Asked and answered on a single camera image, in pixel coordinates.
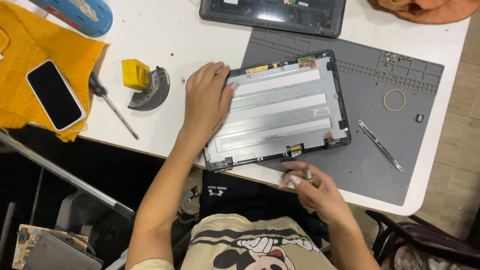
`black-handled screwdriver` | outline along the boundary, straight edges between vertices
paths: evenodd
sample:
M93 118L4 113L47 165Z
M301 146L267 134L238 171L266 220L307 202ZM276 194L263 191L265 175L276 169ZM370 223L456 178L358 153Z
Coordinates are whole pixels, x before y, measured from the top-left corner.
M132 127L127 123L125 118L120 114L120 112L117 110L115 105L113 105L112 101L107 96L107 90L105 89L105 87L103 87L100 84L100 82L98 81L98 78L96 77L95 73L93 73L93 72L90 73L90 78L88 78L88 87L93 90L93 93L96 96L102 97L107 102L107 104L110 106L110 108L112 108L112 110L115 112L115 114L120 118L122 123L128 128L128 130L133 135L133 137L138 140L139 137L138 137L137 133L135 133L135 131L133 131Z

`blue container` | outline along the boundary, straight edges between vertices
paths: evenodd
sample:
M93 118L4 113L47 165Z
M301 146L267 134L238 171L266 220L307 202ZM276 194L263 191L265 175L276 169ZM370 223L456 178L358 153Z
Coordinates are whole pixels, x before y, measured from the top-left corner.
M103 0L30 1L89 37L102 36L112 26L112 10Z

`phone screen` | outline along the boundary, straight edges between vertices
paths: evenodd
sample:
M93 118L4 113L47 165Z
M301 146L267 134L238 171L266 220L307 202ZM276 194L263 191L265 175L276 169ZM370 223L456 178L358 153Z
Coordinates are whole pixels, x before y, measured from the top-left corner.
M32 70L27 80L56 129L64 129L82 116L53 62L47 61Z

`floor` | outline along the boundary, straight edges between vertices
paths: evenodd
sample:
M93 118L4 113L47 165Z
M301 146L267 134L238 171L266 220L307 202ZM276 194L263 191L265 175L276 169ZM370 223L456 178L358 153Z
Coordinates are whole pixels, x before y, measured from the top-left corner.
M465 239L480 206L480 11L473 14L433 163L416 215ZM378 226L351 207L371 247ZM396 221L406 217L391 216Z

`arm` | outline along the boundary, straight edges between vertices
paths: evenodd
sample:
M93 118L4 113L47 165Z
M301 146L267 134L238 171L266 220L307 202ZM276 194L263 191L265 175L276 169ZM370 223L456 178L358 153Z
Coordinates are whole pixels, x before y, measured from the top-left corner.
M238 85L232 83L222 91L229 71L222 62L208 63L188 79L185 120L169 157L140 204L125 269L152 258L173 265L172 223L195 158L228 113L233 90Z
M303 179L308 163L292 161L282 164L290 169L280 185L292 182L298 192L300 203L328 224L334 265L338 270L380 270L370 253L357 221L343 199L333 179L310 165L313 185Z

